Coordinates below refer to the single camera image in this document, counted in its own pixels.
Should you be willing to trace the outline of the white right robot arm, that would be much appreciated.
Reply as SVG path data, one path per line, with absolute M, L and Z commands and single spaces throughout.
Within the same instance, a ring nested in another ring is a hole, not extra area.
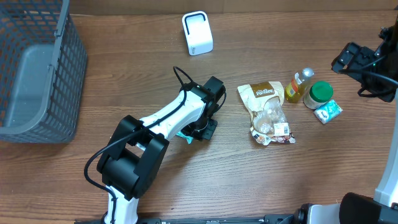
M 379 12 L 326 12 L 312 34 L 321 45 L 338 46 L 329 81 L 346 114 L 330 126 L 304 124 L 299 156 L 309 175 L 295 189 L 296 211 L 279 223 L 397 222 L 397 26 L 384 27 L 381 43 L 365 39 Z

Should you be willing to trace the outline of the green lid white jar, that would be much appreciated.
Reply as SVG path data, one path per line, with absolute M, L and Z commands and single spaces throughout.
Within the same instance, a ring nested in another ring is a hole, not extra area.
M 304 95 L 303 102 L 307 108 L 315 110 L 330 101 L 332 96 L 333 87 L 328 82 L 319 81 Z

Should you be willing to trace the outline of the small teal tissue pack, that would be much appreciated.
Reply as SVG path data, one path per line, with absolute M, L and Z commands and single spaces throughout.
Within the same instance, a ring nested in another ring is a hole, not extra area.
M 342 111 L 343 109 L 335 100 L 330 100 L 321 107 L 317 108 L 313 113 L 322 124 L 327 124 L 337 117 Z

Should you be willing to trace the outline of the yellow oil bottle silver cap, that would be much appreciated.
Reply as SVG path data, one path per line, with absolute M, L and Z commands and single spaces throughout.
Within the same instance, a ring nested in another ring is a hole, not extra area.
M 309 87 L 314 74 L 314 71 L 309 67 L 296 72 L 290 83 L 284 89 L 285 99 L 289 103 L 297 103 Z

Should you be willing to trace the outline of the brown Pantree snack bag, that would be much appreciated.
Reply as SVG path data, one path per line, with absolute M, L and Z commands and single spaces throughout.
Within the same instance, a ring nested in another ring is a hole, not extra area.
M 281 82 L 262 82 L 238 87 L 238 93 L 251 118 L 250 132 L 257 143 L 294 144 L 296 139 L 285 116 L 284 88 Z

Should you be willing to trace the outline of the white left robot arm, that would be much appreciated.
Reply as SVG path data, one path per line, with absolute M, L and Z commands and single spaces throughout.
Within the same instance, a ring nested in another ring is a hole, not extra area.
M 97 163 L 108 192 L 108 211 L 101 223 L 137 223 L 137 204 L 153 183 L 170 140 L 182 133 L 211 139 L 217 122 L 212 116 L 226 97 L 223 82 L 211 77 L 204 85 L 183 84 L 178 97 L 145 118 L 124 117 Z

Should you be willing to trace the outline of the teal wet wipes pack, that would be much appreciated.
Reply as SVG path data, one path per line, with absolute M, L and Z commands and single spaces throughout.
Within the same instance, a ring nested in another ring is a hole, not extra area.
M 177 136 L 180 137 L 180 138 L 186 139 L 187 142 L 188 142 L 188 144 L 191 144 L 191 143 L 193 142 L 193 137 L 184 135 L 181 131 L 179 131 L 179 132 L 177 133 Z

